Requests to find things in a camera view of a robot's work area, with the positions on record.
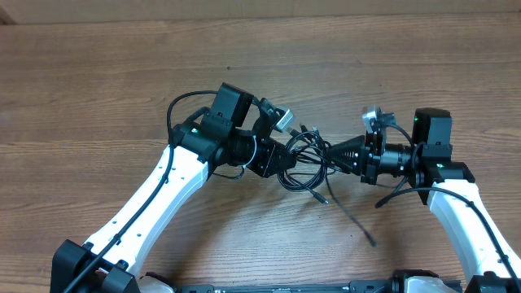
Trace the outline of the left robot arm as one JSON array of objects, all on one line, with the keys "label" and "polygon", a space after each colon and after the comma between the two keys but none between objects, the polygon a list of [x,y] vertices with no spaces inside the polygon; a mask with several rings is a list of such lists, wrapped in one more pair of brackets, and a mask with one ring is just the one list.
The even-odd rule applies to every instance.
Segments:
[{"label": "left robot arm", "polygon": [[168,280],[142,266],[180,207],[223,164],[260,177],[293,168],[296,160],[273,131],[289,130],[294,115],[247,91],[222,84],[211,107],[173,125],[168,145],[149,177],[121,210],[79,245],[66,240],[52,259],[53,292],[173,292]]}]

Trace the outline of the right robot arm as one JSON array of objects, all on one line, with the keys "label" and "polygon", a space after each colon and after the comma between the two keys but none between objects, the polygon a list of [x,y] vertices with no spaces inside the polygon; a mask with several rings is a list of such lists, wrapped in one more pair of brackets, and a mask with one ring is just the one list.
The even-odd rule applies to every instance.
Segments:
[{"label": "right robot arm", "polygon": [[470,169],[452,159],[450,112],[417,109],[405,145],[386,141],[387,129],[398,127],[392,113],[375,107],[362,119],[366,133],[328,147],[326,159],[370,185],[381,174],[401,177],[395,190],[375,206],[381,208],[400,195],[418,194],[453,245],[467,291],[518,292],[520,258],[488,214]]}]

